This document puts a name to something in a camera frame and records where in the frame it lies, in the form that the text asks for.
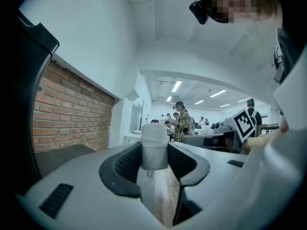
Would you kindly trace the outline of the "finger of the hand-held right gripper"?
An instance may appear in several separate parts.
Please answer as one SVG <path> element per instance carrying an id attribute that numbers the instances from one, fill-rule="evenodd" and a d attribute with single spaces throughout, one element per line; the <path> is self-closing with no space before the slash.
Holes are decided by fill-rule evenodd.
<path id="1" fill-rule="evenodd" d="M 223 134 L 184 136 L 182 143 L 209 150 L 226 150 Z"/>

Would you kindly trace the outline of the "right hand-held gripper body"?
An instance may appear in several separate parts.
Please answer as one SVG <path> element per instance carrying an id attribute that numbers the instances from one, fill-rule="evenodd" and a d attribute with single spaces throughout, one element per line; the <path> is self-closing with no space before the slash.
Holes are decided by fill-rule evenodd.
<path id="1" fill-rule="evenodd" d="M 207 149 L 240 153 L 244 141 L 256 131 L 247 110 L 216 123 L 212 134 L 203 137 L 203 146 Z"/>

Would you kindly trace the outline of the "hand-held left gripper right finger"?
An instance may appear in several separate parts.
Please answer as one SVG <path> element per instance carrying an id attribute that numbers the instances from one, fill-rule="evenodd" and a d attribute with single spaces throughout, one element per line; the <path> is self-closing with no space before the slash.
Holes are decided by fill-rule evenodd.
<path id="1" fill-rule="evenodd" d="M 228 190 L 246 155 L 170 142 L 168 164 L 179 182 L 173 225 L 188 220 Z"/>

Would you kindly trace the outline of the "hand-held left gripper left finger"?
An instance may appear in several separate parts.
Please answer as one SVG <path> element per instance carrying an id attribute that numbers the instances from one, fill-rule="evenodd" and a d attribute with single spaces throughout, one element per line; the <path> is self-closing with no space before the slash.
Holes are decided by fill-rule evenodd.
<path id="1" fill-rule="evenodd" d="M 69 160 L 16 195 L 46 230 L 166 230 L 142 203 L 139 142 Z"/>

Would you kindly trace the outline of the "small white object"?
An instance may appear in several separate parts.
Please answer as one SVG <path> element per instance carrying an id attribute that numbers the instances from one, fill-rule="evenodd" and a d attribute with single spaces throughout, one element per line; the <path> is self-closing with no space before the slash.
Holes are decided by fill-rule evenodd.
<path id="1" fill-rule="evenodd" d="M 167 127 L 160 123 L 149 123 L 141 130 L 142 164 L 146 177 L 151 182 L 156 171 L 168 168 Z"/>

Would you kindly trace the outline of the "person's right forearm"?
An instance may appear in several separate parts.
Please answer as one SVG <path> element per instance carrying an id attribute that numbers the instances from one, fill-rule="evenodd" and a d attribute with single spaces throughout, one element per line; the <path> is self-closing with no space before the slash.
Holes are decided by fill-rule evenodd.
<path id="1" fill-rule="evenodd" d="M 288 131 L 288 130 L 280 128 L 280 129 L 274 130 L 273 132 L 271 132 L 270 134 L 265 135 L 265 136 L 247 138 L 242 145 L 242 149 L 243 149 L 245 154 L 249 154 L 249 152 L 252 149 L 254 149 L 256 147 L 266 146 L 266 144 L 268 144 L 270 141 L 274 140 L 275 138 L 277 138 L 281 134 L 285 133 L 286 131 Z"/>

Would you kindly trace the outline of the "group of ceiling lights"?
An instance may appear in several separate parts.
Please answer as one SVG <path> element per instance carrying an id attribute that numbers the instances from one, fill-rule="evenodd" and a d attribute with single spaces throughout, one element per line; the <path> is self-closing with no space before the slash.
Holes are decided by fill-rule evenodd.
<path id="1" fill-rule="evenodd" d="M 183 101 L 187 106 L 220 109 L 245 104 L 251 97 L 239 91 L 195 80 L 178 80 L 167 96 L 169 102 Z"/>

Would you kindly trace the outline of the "black floor stand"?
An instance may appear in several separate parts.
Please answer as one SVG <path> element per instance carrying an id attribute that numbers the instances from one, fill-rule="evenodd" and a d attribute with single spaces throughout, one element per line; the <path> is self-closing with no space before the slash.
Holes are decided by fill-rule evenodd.
<path id="1" fill-rule="evenodd" d="M 145 100 L 143 100 L 139 130 L 141 130 L 142 126 L 146 124 L 147 111 L 148 111 L 148 106 L 147 106 Z"/>

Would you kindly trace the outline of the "white side table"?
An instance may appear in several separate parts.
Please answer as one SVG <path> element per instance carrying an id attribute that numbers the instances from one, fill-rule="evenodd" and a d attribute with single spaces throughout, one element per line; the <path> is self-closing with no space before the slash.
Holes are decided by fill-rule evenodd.
<path id="1" fill-rule="evenodd" d="M 141 140 L 141 134 L 136 135 L 136 134 L 129 133 L 125 136 L 125 144 L 129 144 L 133 142 L 140 142 L 140 140 Z"/>

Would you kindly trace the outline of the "person's black shirt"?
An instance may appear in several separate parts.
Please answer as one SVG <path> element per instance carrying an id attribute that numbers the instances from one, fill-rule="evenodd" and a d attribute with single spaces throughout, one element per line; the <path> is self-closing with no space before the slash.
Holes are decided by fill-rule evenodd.
<path id="1" fill-rule="evenodd" d="M 276 37 L 277 45 L 274 51 L 276 73 L 273 79 L 281 85 L 295 66 L 307 43 L 307 32 L 300 27 L 276 28 Z"/>

